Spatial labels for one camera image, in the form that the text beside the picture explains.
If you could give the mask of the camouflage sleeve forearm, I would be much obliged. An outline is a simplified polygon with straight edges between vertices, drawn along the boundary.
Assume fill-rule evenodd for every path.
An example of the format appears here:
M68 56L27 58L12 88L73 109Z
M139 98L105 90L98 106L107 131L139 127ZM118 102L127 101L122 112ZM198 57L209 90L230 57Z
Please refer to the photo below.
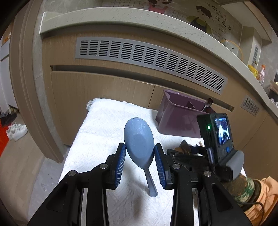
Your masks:
M252 225L277 225L277 181L262 180L240 174L222 184L244 211Z

